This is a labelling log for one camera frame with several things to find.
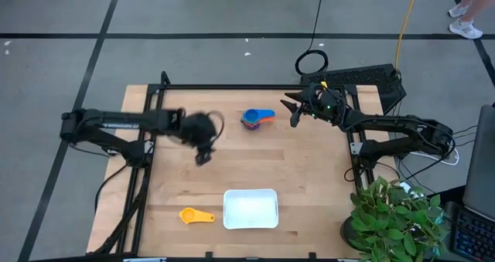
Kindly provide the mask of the black backlit keyboard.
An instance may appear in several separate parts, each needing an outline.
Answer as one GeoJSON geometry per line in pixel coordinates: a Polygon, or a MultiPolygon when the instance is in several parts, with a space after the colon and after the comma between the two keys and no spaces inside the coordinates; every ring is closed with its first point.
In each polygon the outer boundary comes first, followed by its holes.
{"type": "Polygon", "coordinates": [[[495,262],[495,221],[456,208],[450,250],[474,262],[495,262]]]}

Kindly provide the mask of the black metal table frame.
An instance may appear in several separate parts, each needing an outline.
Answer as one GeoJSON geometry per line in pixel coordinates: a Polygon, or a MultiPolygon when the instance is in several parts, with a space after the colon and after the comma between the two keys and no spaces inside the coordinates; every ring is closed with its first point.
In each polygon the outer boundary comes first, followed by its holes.
{"type": "Polygon", "coordinates": [[[89,251],[111,235],[141,185],[148,186],[116,248],[141,257],[240,260],[265,258],[354,258],[356,252],[339,235],[353,208],[355,189],[343,178],[351,158],[347,136],[329,124],[303,117],[297,128],[280,100],[286,85],[170,85],[163,97],[145,85],[129,85],[121,111],[145,106],[183,107],[188,113],[219,111],[224,132],[212,160],[196,166],[194,152],[159,138],[150,171],[128,169],[111,158],[94,217],[89,251]],[[275,120],[249,131],[241,123],[248,109],[272,109],[275,120]],[[229,189],[274,189],[279,223],[274,229],[227,230],[224,193],[229,189]],[[185,224],[179,212],[191,207],[212,213],[213,223],[185,224]]]}

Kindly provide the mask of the black perforated computer case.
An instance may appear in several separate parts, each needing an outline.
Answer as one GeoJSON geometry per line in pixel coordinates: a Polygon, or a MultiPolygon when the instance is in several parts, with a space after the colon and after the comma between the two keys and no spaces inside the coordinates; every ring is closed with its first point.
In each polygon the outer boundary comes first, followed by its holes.
{"type": "Polygon", "coordinates": [[[326,81],[335,88],[345,86],[375,86],[384,113],[391,111],[407,94],[391,63],[357,68],[311,73],[300,77],[301,85],[326,81]]]}

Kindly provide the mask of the black plant pot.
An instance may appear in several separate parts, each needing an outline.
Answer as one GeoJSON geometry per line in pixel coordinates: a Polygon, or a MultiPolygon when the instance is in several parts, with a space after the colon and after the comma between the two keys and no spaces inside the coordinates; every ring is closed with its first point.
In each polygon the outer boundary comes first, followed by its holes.
{"type": "Polygon", "coordinates": [[[352,226],[353,218],[348,216],[340,226],[340,237],[341,239],[351,248],[355,250],[360,250],[358,246],[356,246],[353,242],[357,238],[357,232],[354,230],[352,226]]]}

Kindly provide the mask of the yellow measuring cup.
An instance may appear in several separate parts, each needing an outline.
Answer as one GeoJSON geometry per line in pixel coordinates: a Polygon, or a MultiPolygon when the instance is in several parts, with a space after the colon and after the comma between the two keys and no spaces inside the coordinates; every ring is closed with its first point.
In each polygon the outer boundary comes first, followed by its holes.
{"type": "Polygon", "coordinates": [[[179,218],[185,223],[213,223],[216,219],[212,213],[204,212],[191,207],[186,207],[179,212],[179,218]]]}

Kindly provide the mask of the person's white shoe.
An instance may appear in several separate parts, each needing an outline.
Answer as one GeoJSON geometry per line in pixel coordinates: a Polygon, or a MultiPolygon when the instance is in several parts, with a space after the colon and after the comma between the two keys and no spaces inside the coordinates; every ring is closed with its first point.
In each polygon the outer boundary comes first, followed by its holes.
{"type": "Polygon", "coordinates": [[[467,12],[468,9],[469,9],[468,5],[466,5],[466,6],[455,5],[454,7],[452,7],[448,11],[448,15],[451,18],[458,18],[458,17],[463,16],[467,12]]]}
{"type": "Polygon", "coordinates": [[[465,39],[479,39],[483,36],[483,32],[473,25],[473,21],[463,22],[461,19],[452,22],[449,31],[465,39]]]}

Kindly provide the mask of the green leafy plant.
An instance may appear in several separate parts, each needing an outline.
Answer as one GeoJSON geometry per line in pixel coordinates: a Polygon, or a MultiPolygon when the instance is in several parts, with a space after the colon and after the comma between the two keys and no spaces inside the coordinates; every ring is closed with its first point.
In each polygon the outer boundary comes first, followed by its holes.
{"type": "Polygon", "coordinates": [[[350,200],[360,262],[423,262],[446,252],[450,227],[440,195],[427,196],[417,186],[409,195],[397,179],[380,177],[350,200]]]}

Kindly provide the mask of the white rectangular basket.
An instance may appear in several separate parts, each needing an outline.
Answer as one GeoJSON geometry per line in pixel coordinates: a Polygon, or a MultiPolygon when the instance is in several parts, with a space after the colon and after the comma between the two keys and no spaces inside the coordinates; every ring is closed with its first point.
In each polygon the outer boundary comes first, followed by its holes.
{"type": "Polygon", "coordinates": [[[278,223],[274,189],[230,189],[224,193],[223,225],[227,230],[274,229],[278,223]]]}

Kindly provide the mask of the grey laptop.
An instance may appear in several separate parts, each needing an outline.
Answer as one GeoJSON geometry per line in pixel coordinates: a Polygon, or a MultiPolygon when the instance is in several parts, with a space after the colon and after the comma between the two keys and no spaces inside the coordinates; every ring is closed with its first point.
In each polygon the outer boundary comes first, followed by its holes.
{"type": "Polygon", "coordinates": [[[473,143],[463,202],[495,220],[495,107],[483,105],[473,143]]]}

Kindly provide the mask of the dark blue measuring cup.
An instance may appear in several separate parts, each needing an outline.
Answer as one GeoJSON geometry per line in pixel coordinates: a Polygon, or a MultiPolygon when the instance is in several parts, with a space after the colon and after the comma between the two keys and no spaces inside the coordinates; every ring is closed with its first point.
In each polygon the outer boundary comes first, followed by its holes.
{"type": "Polygon", "coordinates": [[[246,121],[259,121],[268,117],[274,117],[275,112],[272,109],[248,109],[242,114],[242,118],[246,121]]]}

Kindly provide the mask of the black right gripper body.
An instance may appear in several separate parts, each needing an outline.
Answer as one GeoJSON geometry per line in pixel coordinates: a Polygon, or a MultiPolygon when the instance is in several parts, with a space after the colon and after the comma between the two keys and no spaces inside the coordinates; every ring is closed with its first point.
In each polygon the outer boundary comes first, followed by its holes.
{"type": "Polygon", "coordinates": [[[295,128],[300,117],[310,115],[313,119],[320,119],[341,128],[345,121],[347,105],[343,97],[336,90],[325,89],[320,83],[311,83],[303,89],[310,96],[308,102],[299,102],[300,113],[292,114],[290,126],[295,128]]]}

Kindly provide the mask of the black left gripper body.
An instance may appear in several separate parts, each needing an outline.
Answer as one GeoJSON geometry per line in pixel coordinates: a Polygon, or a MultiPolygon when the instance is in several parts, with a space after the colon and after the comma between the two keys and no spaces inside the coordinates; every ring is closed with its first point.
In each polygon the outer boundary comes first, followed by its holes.
{"type": "Polygon", "coordinates": [[[217,129],[205,113],[191,114],[181,121],[179,139],[182,144],[196,148],[211,147],[216,136],[217,129]]]}

